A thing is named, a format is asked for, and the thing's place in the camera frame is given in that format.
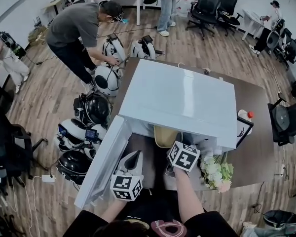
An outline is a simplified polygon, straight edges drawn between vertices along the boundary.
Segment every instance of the brown table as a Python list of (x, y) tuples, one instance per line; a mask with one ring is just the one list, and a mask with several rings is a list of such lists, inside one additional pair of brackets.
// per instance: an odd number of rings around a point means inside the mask
[[(130, 58), (126, 65), (123, 81), (114, 102), (111, 120), (119, 112), (138, 61), (138, 58)], [(169, 62), (155, 62), (177, 66), (177, 64)], [(188, 66), (181, 67), (197, 73), (204, 73), (203, 70), (199, 68)], [(236, 150), (228, 152), (227, 161), (234, 166), (232, 187), (241, 187), (271, 180), (275, 170), (275, 156), (271, 120), (268, 112), (268, 101), (265, 90), (257, 85), (223, 74), (210, 72), (209, 76), (214, 78), (221, 77), (224, 81), (232, 83), (235, 88), (237, 110), (243, 109), (246, 111), (253, 111), (255, 114), (252, 133), (243, 140)], [(153, 157), (158, 157), (158, 155), (160, 155), (160, 161), (163, 161), (164, 152), (155, 145), (154, 139), (133, 134), (125, 149), (125, 153), (127, 154), (135, 150), (142, 150), (144, 152), (144, 186), (153, 187)], [(193, 169), (190, 173), (190, 178), (195, 190), (208, 189), (201, 182), (200, 171), (198, 168)], [(165, 182), (167, 189), (176, 189), (173, 177), (167, 177)]]

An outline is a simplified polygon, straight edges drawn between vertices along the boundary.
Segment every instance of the person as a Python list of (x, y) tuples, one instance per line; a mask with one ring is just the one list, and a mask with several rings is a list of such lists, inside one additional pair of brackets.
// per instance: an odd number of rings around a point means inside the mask
[(120, 18), (121, 5), (108, 1), (101, 5), (78, 3), (61, 11), (52, 21), (46, 41), (54, 54), (84, 83), (94, 88), (90, 74), (95, 71), (91, 57), (117, 66), (120, 62), (96, 49), (99, 22)]
[(272, 9), (266, 15), (261, 17), (263, 21), (264, 29), (262, 34), (255, 46), (249, 45), (250, 50), (255, 54), (260, 54), (266, 48), (267, 37), (271, 31), (275, 28), (277, 22), (282, 19), (282, 12), (280, 11), (280, 4), (278, 1), (274, 0), (271, 2)]
[(133, 202), (115, 200), (100, 217), (82, 211), (87, 216), (79, 215), (64, 237), (77, 236), (81, 229), (92, 237), (238, 236), (218, 212), (203, 209), (186, 172), (174, 167), (177, 192), (160, 189), (163, 173), (156, 171), (158, 189), (141, 190)]
[(26, 82), (30, 75), (30, 69), (19, 60), (13, 51), (7, 47), (0, 38), (0, 61), (5, 70), (10, 74), (14, 84), (15, 93), (19, 93), (22, 82)]
[(176, 26), (173, 21), (173, 14), (176, 10), (176, 0), (161, 0), (161, 14), (157, 26), (157, 31), (164, 37), (169, 36), (168, 27)]

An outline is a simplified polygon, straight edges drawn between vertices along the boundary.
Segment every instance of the orange object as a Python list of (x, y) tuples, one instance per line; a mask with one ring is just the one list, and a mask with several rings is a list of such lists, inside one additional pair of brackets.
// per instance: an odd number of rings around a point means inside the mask
[(254, 117), (253, 112), (248, 112), (248, 118), (252, 119)]

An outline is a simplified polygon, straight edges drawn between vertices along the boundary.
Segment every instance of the black pants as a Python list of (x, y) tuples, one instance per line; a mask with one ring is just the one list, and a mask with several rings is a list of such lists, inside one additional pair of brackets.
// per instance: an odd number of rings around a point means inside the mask
[(255, 50), (262, 52), (265, 48), (266, 48), (266, 40), (268, 35), (270, 34), (271, 30), (264, 28), (263, 32), (257, 42), (257, 44), (255, 45)]
[(85, 83), (91, 82), (92, 77), (85, 68), (93, 70), (96, 66), (92, 62), (89, 53), (78, 39), (64, 47), (56, 47), (49, 44), (48, 46), (77, 77)]

